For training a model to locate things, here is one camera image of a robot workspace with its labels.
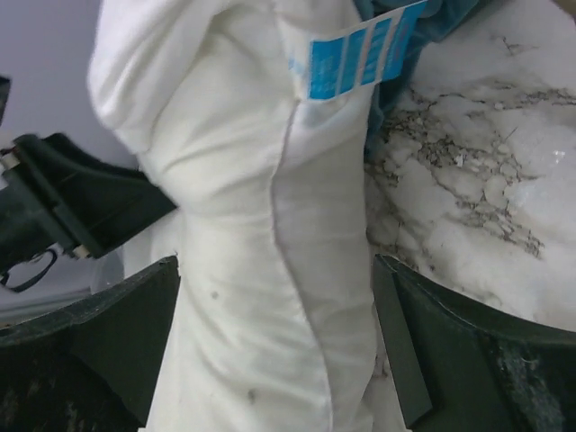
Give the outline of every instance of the blue fabric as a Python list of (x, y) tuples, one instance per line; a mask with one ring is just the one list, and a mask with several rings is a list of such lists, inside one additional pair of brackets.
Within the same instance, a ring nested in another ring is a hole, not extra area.
[[(374, 90), (366, 140), (368, 158), (373, 150), (370, 146), (373, 142), (371, 138), (382, 127), (384, 115), (394, 106), (402, 90), (410, 83), (422, 49), (429, 42), (440, 42), (450, 34), (479, 2), (487, 3), (487, 0), (428, 0), (409, 41), (402, 73), (392, 81), (381, 83)], [(415, 3), (415, 0), (355, 0), (363, 20), (412, 3)]]

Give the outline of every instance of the white cloth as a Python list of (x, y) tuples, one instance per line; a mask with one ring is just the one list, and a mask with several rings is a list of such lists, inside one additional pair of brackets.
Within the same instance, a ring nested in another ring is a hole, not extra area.
[[(280, 3), (103, 0), (94, 108), (180, 207), (126, 247), (129, 272), (176, 253), (182, 276), (148, 432), (373, 427), (373, 89), (299, 102)], [(304, 27), (359, 21), (351, 0), (296, 3)]]

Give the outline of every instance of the white garment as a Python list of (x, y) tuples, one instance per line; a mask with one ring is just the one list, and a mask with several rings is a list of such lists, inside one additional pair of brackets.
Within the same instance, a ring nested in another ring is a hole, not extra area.
[[(94, 108), (180, 207), (126, 248), (129, 272), (176, 252), (182, 276), (148, 432), (372, 430), (372, 88), (296, 100), (292, 2), (103, 0)], [(295, 3), (304, 27), (359, 21), (351, 0)]]

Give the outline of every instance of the black object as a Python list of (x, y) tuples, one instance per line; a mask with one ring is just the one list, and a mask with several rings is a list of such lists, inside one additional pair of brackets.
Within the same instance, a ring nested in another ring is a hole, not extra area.
[[(0, 121), (9, 88), (10, 80), (0, 77)], [(0, 163), (8, 183), (0, 190), (4, 285), (13, 266), (55, 243), (71, 257), (103, 257), (176, 208), (143, 173), (105, 164), (63, 134), (23, 135), (1, 150)]]
[(576, 431), (576, 333), (512, 317), (390, 257), (374, 297), (407, 428)]
[(172, 257), (65, 309), (0, 330), (0, 431), (144, 427), (178, 285)]

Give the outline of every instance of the white marble table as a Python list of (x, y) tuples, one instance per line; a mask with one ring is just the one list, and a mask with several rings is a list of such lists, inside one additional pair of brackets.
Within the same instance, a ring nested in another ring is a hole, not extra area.
[[(366, 167), (374, 250), (513, 315), (576, 331), (576, 25), (496, 1), (425, 49)], [(375, 432), (404, 430), (390, 376)]]

